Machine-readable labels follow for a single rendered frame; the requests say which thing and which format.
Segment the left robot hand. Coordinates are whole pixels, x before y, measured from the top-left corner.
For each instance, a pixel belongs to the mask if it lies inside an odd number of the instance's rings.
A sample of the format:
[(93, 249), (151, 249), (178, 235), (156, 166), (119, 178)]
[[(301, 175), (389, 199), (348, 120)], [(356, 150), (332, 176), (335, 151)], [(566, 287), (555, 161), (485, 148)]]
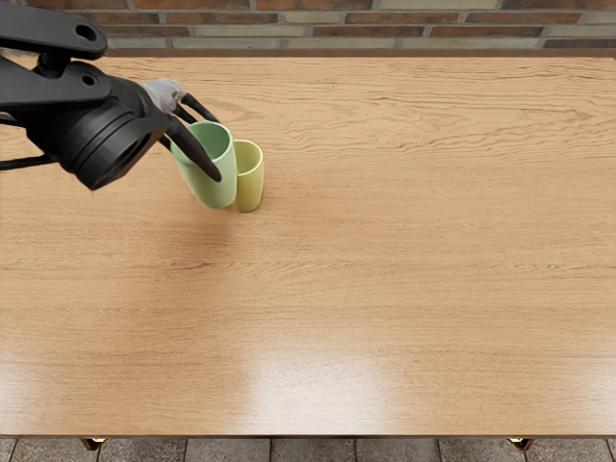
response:
[(175, 143), (208, 177), (215, 182), (220, 182), (221, 173), (209, 158), (207, 150), (181, 123), (181, 120), (188, 123), (196, 122), (196, 118), (185, 110), (185, 106), (197, 112), (205, 120), (219, 122), (219, 119), (176, 80), (157, 78), (148, 80), (141, 86), (154, 106), (165, 113), (170, 122), (169, 128), (159, 139), (159, 143), (168, 151), (171, 151), (171, 145)]

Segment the light green cup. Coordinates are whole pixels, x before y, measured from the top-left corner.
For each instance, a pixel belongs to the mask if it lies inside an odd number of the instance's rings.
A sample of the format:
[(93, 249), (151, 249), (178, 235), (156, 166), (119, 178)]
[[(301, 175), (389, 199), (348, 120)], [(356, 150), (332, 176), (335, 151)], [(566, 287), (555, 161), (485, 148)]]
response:
[(237, 162), (232, 134), (225, 126), (212, 121), (190, 124), (188, 130), (218, 168), (221, 180), (212, 180), (172, 142), (171, 154), (182, 177), (204, 206), (223, 209), (232, 205), (237, 191)]

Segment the yellow-green cup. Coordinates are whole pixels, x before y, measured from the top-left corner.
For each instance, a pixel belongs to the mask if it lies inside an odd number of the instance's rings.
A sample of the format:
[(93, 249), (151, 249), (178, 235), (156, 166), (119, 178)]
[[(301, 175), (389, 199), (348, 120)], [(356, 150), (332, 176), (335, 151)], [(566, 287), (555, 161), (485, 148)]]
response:
[(235, 157), (237, 163), (237, 191), (234, 208), (241, 213), (257, 209), (261, 203), (265, 164), (264, 154), (259, 145), (253, 141), (235, 140)]

